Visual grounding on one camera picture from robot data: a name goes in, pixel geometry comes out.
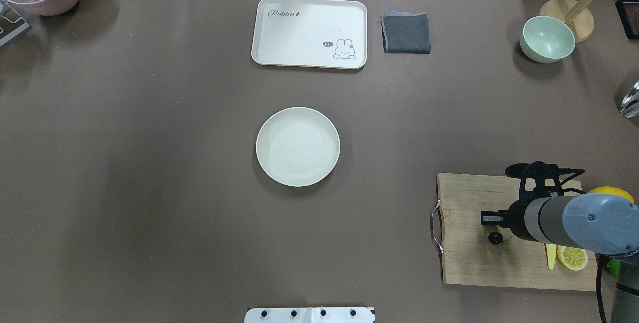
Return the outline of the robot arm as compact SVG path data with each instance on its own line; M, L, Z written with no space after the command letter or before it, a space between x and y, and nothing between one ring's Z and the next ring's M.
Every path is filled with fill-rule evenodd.
M620 262L611 321L638 321L639 209L614 194L537 198L481 212L483 226L508 228L520 239L582 248Z

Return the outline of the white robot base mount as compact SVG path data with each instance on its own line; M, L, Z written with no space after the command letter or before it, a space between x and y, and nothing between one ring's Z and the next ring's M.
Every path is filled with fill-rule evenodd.
M374 323L370 307L267 307L248 309L245 323Z

